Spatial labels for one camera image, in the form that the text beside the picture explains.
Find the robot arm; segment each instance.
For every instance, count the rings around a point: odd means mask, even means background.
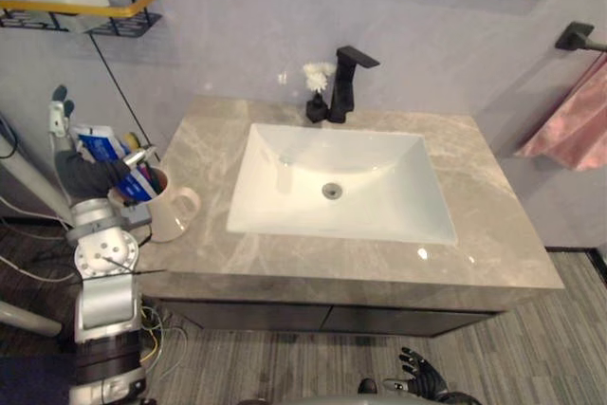
[[[83,279],[76,302],[76,377],[69,403],[153,404],[138,399],[146,388],[139,363],[141,304],[133,275],[138,243],[123,230],[126,218],[105,196],[154,148],[136,150],[114,162],[85,161],[69,135],[74,104],[65,100],[66,93],[60,86],[53,94],[49,132],[57,176],[74,221],[66,237],[77,246],[74,259]]]

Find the cabinet drawer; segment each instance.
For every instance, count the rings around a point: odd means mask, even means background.
[[[318,331],[329,305],[164,301],[168,308],[209,329]]]
[[[485,313],[335,306],[322,331],[432,337],[491,316]]]

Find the floor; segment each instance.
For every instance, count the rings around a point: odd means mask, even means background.
[[[20,227],[57,235],[49,227]],[[19,265],[54,247],[65,255],[48,264],[68,265],[70,248],[0,228],[0,254]],[[583,253],[551,253],[566,290],[518,306],[492,320],[425,340],[407,337],[209,331],[172,316],[163,354],[149,376],[149,396],[159,404],[235,405],[262,397],[351,394],[363,377],[403,377],[397,355],[409,346],[442,373],[452,390],[485,405],[607,404],[607,287]],[[39,264],[32,269],[49,274]],[[57,268],[53,276],[69,273]],[[0,296],[11,304],[70,322],[76,286],[41,285],[0,266]],[[0,355],[57,352],[54,341],[0,326]],[[163,372],[178,367],[159,379]]]

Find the sink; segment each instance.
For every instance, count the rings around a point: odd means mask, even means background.
[[[253,123],[228,231],[457,241],[423,137]]]

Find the white cup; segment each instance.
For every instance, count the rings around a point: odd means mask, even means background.
[[[200,211],[200,197],[190,187],[176,187],[158,168],[153,168],[162,192],[149,201],[142,201],[152,215],[152,241],[169,242],[183,234]],[[108,195],[110,201],[122,206],[124,198],[116,189]]]

